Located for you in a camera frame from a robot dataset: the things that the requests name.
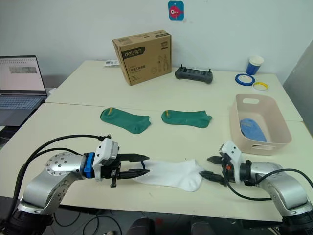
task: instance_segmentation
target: black game controller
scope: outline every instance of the black game controller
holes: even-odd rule
[[[192,70],[181,65],[176,70],[175,77],[178,79],[185,78],[210,84],[213,80],[213,73],[211,72],[211,69],[209,69],[209,71]]]

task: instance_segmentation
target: cable on floor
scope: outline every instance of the cable on floor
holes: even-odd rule
[[[83,228],[83,235],[86,235],[85,230],[86,230],[87,225],[88,225],[90,222],[92,222],[92,221],[94,221],[95,219],[97,219],[97,227],[96,227],[96,229],[94,230],[94,232],[91,234],[91,235],[95,235],[95,234],[98,232],[99,225],[100,225],[100,223],[99,223],[99,218],[102,218],[102,217],[103,217],[103,218],[109,218],[109,219],[113,220],[113,221],[115,222],[115,224],[118,226],[120,235],[123,235],[123,232],[122,232],[122,229],[121,229],[121,226],[119,225],[119,223],[118,223],[114,218],[112,218],[112,217],[110,217],[110,216],[107,216],[107,215],[96,215],[94,218],[90,219],[90,220],[84,225],[84,228]]]
[[[60,222],[57,220],[57,216],[55,215],[55,213],[53,213],[53,217],[54,217],[54,221],[57,223],[57,225],[59,225],[60,227],[69,227],[71,225],[73,225],[77,220],[78,218],[80,217],[80,212],[78,213],[77,217],[74,219],[73,222],[69,223],[69,224],[60,224]]]
[[[280,235],[280,233],[274,228],[268,228],[274,235]]]

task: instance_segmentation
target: laptop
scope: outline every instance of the laptop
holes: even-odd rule
[[[0,126],[20,126],[46,98],[35,55],[0,56]]]

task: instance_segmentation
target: tabletop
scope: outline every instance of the tabletop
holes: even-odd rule
[[[111,134],[118,142],[120,153],[143,154],[153,160],[181,162],[196,159],[203,168],[221,173],[221,167],[206,159],[217,155],[222,143],[230,139],[229,117],[213,117],[204,129],[192,126],[165,124],[161,111],[123,109],[136,115],[149,115],[151,125],[141,134],[134,135],[127,130],[105,123],[100,114],[105,107],[43,104],[21,127],[7,145],[0,151],[0,195],[12,197],[18,170],[30,154],[43,143],[70,134]],[[292,142],[273,156],[243,154],[252,161],[277,162],[283,167],[304,171],[313,177],[311,165],[307,164],[313,152],[313,140],[305,125],[298,121],[287,121]],[[63,140],[50,147],[67,147],[79,153],[95,151],[99,141],[95,139]],[[29,166],[22,185],[25,186],[43,169],[49,157],[47,153],[35,159]],[[123,162],[122,169],[133,166]],[[297,174],[291,173],[313,198],[309,184]],[[104,208],[130,211],[177,213],[237,219],[281,221],[271,201],[255,202],[242,199],[218,183],[202,180],[195,192],[179,188],[144,185],[132,179],[118,180],[116,188],[110,188],[110,180],[96,182],[94,179],[72,184],[62,204],[90,208]],[[252,197],[267,197],[265,191],[256,187],[234,185],[241,194]]]
[[[178,80],[175,71],[149,81],[129,86],[121,68],[103,67],[103,61],[85,61],[46,100],[51,103],[80,104],[152,111],[206,110],[212,116],[228,115],[236,94],[264,94],[273,97],[285,120],[302,117],[274,74],[258,73],[256,81],[269,85],[260,92],[235,82],[239,72],[213,71],[213,82]]]

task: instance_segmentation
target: sticker on wall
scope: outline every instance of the sticker on wall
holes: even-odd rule
[[[184,19],[184,3],[182,1],[169,1],[168,15],[173,21],[182,21]]]

